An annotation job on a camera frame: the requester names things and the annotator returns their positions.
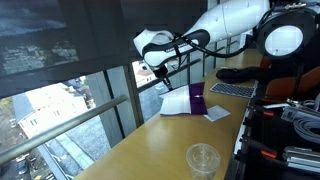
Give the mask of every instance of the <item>clear plastic cup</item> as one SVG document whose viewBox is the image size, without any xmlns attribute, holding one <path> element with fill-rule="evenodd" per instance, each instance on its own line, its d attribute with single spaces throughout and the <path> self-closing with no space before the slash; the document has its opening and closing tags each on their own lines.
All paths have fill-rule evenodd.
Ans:
<svg viewBox="0 0 320 180">
<path fill-rule="evenodd" d="M 212 180 L 220 166 L 218 151 L 208 144 L 194 144 L 187 151 L 193 180 Z"/>
</svg>

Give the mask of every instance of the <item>paper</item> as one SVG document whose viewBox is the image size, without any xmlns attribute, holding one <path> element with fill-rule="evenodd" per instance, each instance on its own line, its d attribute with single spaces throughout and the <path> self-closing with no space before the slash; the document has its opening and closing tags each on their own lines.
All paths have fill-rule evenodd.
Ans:
<svg viewBox="0 0 320 180">
<path fill-rule="evenodd" d="M 160 95 L 163 98 L 160 114 L 207 114 L 203 99 L 204 83 L 182 86 Z"/>
<path fill-rule="evenodd" d="M 208 115 L 204 115 L 204 117 L 209 119 L 211 122 L 214 122 L 230 114 L 230 112 L 228 112 L 220 106 L 213 106 L 212 108 L 207 109 L 207 111 Z"/>
</svg>

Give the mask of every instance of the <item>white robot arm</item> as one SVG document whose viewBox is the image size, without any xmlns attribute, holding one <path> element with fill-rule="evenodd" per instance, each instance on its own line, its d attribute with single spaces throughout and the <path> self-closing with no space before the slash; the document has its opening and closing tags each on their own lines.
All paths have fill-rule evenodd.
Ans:
<svg viewBox="0 0 320 180">
<path fill-rule="evenodd" d="M 283 8 L 290 10 L 304 6 L 306 3 L 293 4 Z M 229 0 L 204 13 L 195 25 L 183 35 L 173 35 L 165 30 L 144 30 L 133 41 L 150 69 L 158 78 L 164 80 L 169 89 L 172 89 L 169 80 L 165 77 L 167 73 L 165 63 L 181 58 L 182 55 L 192 51 L 203 50 L 208 44 L 239 35 L 258 26 L 258 30 L 256 29 L 258 32 L 254 39 L 258 49 L 266 52 L 267 55 L 282 57 L 298 49 L 305 41 L 305 34 L 311 34 L 310 38 L 314 34 L 316 23 L 309 23 L 308 20 L 314 21 L 314 16 L 318 14 L 315 11 L 310 10 L 308 13 L 303 11 L 300 14 L 296 11 L 288 11 L 280 13 L 280 15 L 271 15 L 273 10 L 270 9 L 269 0 Z M 307 23 L 304 23 L 302 27 L 295 24 L 295 21 L 300 23 L 300 21 L 305 21 L 305 18 L 307 18 Z M 275 24 L 287 26 L 276 27 Z M 213 54 L 213 52 L 208 54 L 217 57 L 236 55 L 222 56 L 221 54 Z"/>
</svg>

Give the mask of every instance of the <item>white paper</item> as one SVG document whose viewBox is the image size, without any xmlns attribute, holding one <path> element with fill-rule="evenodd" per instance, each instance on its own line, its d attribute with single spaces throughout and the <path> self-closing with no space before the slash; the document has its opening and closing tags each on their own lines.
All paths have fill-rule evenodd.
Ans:
<svg viewBox="0 0 320 180">
<path fill-rule="evenodd" d="M 204 117 L 209 119 L 211 122 L 214 122 L 230 114 L 230 112 L 228 112 L 227 110 L 223 109 L 218 105 L 207 109 L 207 111 L 208 111 L 208 115 L 204 115 Z"/>
<path fill-rule="evenodd" d="M 160 114 L 174 115 L 191 113 L 189 87 L 182 86 L 178 89 L 160 95 L 163 98 Z"/>
</svg>

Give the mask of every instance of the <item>wooden desk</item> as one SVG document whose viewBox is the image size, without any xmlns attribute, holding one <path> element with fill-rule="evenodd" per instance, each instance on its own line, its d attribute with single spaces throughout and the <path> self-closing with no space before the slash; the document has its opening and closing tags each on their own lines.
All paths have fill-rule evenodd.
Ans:
<svg viewBox="0 0 320 180">
<path fill-rule="evenodd" d="M 261 57 L 256 50 L 246 50 L 222 66 L 258 66 Z M 191 179 L 186 152 L 195 143 L 206 143 L 218 150 L 221 166 L 215 179 L 223 179 L 248 99 L 210 92 L 209 89 L 219 81 L 215 77 L 217 69 L 203 79 L 206 106 L 219 105 L 231 115 L 210 122 L 197 115 L 157 114 L 79 174 L 77 179 Z M 253 81 L 242 85 L 253 85 Z"/>
</svg>

